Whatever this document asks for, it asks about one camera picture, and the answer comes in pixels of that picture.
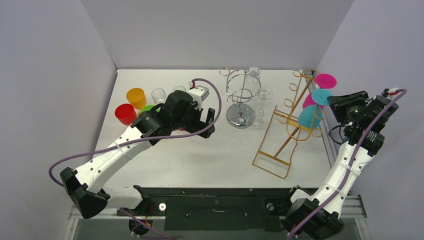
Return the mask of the patterned clear glass goblet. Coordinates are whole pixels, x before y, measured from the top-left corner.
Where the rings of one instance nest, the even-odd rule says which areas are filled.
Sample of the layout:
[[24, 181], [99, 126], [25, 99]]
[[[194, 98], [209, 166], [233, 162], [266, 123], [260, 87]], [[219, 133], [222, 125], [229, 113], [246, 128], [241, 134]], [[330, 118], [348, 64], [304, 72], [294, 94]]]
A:
[[174, 87], [173, 90], [172, 90], [173, 93], [174, 92], [178, 92], [178, 91], [180, 91], [180, 92], [186, 92], [187, 90], [186, 90], [186, 88], [184, 86], [180, 86], [180, 85]]

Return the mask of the pink plastic wine glass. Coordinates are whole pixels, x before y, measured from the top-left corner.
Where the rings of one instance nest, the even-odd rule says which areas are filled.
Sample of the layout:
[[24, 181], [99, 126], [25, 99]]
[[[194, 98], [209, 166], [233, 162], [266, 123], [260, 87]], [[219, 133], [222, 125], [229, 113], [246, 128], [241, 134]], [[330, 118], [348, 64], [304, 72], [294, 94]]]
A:
[[336, 78], [328, 73], [318, 74], [314, 81], [318, 88], [307, 95], [302, 104], [303, 109], [312, 105], [319, 105], [321, 109], [323, 109], [324, 106], [328, 106], [330, 104], [328, 97], [333, 95], [329, 89], [332, 89], [337, 85]]

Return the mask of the blue plastic wine glass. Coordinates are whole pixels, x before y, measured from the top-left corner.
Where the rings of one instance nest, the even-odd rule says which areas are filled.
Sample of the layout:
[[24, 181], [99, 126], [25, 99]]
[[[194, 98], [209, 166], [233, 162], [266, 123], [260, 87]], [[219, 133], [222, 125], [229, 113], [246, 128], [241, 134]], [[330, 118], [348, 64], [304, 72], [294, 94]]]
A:
[[330, 104], [328, 97], [333, 94], [327, 89], [316, 89], [312, 91], [302, 104], [303, 110], [298, 116], [298, 124], [301, 127], [315, 129], [324, 119], [323, 109]]

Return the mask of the green plastic wine glass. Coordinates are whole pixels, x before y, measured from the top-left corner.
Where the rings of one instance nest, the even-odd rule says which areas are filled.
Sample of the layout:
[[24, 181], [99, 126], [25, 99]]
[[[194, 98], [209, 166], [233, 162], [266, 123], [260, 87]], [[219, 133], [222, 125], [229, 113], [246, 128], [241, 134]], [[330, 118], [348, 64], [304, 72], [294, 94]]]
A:
[[156, 112], [159, 112], [160, 111], [160, 107], [159, 106], [156, 106], [156, 105], [153, 105], [153, 104], [150, 104], [150, 105], [146, 105], [145, 107], [143, 107], [139, 112], [138, 112], [138, 116], [141, 114], [141, 113], [143, 113], [143, 112], [147, 112], [147, 111], [150, 111], [151, 109], [154, 109]]

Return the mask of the yellow plastic wine glass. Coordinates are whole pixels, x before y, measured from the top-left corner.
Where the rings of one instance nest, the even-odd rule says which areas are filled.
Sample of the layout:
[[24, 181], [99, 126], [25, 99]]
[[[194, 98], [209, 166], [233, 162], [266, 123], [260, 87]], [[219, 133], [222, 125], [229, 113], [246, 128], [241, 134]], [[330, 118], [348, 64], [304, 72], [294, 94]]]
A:
[[127, 101], [137, 110], [141, 110], [147, 104], [146, 95], [141, 88], [132, 88], [126, 93]]

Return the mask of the red plastic wine glass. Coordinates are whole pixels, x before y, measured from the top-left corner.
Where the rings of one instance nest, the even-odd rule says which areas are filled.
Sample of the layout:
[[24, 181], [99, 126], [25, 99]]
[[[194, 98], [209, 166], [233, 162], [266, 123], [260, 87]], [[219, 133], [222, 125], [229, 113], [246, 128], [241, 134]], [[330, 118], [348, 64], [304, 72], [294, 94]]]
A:
[[119, 105], [115, 109], [114, 115], [125, 126], [130, 126], [137, 118], [134, 107], [129, 103]]

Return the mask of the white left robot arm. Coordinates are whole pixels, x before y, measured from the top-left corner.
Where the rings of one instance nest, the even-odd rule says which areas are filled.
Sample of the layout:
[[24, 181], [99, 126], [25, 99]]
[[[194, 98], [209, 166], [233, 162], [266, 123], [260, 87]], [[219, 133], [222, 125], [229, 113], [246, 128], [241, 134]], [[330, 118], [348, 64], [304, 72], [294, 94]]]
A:
[[135, 186], [106, 187], [106, 182], [130, 160], [159, 142], [160, 136], [185, 130], [208, 138], [215, 128], [215, 110], [208, 109], [206, 121], [201, 121], [202, 103], [209, 95], [206, 87], [194, 87], [187, 92], [177, 90], [160, 103], [142, 112], [110, 145], [105, 153], [72, 169], [65, 168], [60, 178], [84, 219], [90, 219], [104, 209], [126, 208], [136, 215], [149, 209], [149, 201]]

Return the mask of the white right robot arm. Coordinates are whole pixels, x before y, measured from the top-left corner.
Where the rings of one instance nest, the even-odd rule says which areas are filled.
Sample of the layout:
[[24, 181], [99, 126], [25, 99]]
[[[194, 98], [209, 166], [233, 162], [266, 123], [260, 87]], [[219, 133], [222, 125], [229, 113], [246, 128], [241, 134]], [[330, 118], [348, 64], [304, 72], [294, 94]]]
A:
[[347, 195], [382, 148], [385, 137], [380, 132], [406, 93], [406, 89], [386, 88], [372, 98], [366, 91], [327, 97], [337, 122], [344, 125], [344, 139], [335, 163], [315, 193], [295, 186], [282, 199], [287, 239], [305, 233], [314, 240], [325, 240], [343, 230], [341, 213]]

